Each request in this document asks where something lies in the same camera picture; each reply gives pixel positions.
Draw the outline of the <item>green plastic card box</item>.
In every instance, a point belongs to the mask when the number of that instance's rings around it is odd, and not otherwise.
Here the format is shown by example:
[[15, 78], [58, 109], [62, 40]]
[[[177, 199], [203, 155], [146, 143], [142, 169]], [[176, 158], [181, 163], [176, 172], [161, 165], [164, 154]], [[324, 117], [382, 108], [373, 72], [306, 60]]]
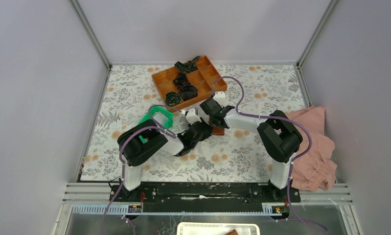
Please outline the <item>green plastic card box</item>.
[[165, 128], [169, 129], [173, 126], [173, 113], [162, 108], [161, 106], [156, 106], [150, 110], [150, 112], [146, 112], [143, 118], [139, 121], [138, 124], [145, 122], [146, 120], [154, 118], [158, 123], [160, 123]]

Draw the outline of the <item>brown leather card holder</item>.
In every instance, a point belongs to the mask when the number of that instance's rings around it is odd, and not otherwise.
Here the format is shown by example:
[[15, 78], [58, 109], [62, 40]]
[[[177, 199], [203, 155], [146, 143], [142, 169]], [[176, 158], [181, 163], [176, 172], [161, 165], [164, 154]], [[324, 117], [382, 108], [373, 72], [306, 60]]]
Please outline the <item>brown leather card holder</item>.
[[225, 130], [219, 127], [213, 127], [211, 134], [213, 136], [223, 136], [225, 134]]

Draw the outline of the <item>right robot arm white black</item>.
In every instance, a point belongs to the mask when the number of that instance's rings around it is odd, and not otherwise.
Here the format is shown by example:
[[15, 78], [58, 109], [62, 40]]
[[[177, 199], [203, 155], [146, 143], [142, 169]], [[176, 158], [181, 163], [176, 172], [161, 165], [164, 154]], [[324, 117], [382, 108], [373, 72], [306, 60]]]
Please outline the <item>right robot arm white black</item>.
[[211, 124], [223, 129], [246, 130], [260, 136], [260, 139], [272, 158], [272, 184], [268, 189], [269, 197], [276, 202], [288, 195], [288, 180], [292, 159], [296, 156], [303, 141], [301, 133], [280, 110], [268, 117], [238, 113], [233, 106], [222, 106], [209, 98], [200, 104], [208, 115]]

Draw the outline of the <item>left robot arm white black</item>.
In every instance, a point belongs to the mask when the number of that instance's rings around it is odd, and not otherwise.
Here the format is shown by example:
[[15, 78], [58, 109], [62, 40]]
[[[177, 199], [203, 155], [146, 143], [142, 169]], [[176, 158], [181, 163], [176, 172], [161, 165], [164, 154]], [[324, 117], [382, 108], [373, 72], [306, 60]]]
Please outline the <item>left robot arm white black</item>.
[[167, 116], [156, 112], [153, 118], [138, 124], [117, 139], [119, 159], [122, 162], [120, 193], [127, 201], [139, 197], [142, 165], [158, 151], [181, 157], [212, 135], [213, 127], [198, 116], [195, 109], [179, 112], [189, 122], [188, 129], [181, 133], [174, 135], [162, 129], [160, 124], [167, 121]]

